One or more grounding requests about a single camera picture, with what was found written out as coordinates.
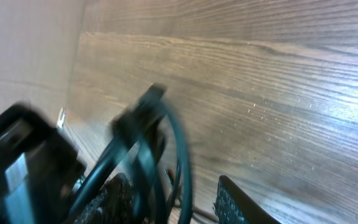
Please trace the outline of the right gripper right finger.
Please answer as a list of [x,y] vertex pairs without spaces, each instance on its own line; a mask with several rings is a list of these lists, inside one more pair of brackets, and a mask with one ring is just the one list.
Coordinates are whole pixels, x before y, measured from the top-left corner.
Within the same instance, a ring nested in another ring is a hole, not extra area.
[[280,224],[226,175],[219,177],[214,212],[223,224]]

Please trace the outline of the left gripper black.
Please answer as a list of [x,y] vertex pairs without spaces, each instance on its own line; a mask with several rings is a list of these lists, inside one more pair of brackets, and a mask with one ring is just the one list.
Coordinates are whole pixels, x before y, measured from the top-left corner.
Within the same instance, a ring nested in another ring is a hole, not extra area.
[[0,114],[0,223],[62,223],[86,169],[78,151],[36,110]]

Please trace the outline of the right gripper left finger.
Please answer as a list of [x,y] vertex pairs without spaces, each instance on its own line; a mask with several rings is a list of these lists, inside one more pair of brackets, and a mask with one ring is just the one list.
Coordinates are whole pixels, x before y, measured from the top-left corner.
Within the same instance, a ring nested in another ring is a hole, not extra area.
[[124,173],[118,173],[102,186],[74,224],[125,224],[132,221],[131,185]]

